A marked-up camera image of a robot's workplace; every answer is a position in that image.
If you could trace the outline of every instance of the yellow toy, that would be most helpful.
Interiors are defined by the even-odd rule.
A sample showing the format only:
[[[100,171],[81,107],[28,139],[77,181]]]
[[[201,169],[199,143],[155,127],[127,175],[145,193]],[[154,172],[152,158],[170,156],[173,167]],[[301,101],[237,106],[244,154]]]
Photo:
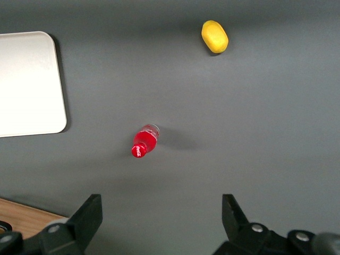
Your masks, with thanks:
[[[229,39],[222,26],[214,20],[208,20],[202,27],[202,38],[213,53],[222,53],[228,46]]]

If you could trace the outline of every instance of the white tray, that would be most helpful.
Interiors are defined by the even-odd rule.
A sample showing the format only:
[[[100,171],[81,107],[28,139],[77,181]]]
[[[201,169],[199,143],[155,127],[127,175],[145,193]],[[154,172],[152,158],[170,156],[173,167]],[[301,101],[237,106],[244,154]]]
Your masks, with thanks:
[[[0,35],[0,137],[61,132],[66,114],[52,38]]]

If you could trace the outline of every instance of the gray surface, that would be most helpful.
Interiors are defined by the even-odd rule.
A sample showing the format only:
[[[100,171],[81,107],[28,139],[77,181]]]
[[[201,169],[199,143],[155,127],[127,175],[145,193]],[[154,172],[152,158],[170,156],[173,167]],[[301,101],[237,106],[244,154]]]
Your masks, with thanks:
[[[0,140],[1,195],[70,215],[88,254],[212,254],[223,193],[250,220],[340,232],[339,1],[1,1],[0,33],[59,42],[65,132]],[[212,56],[204,21],[226,29]],[[159,145],[130,156],[134,133]]]

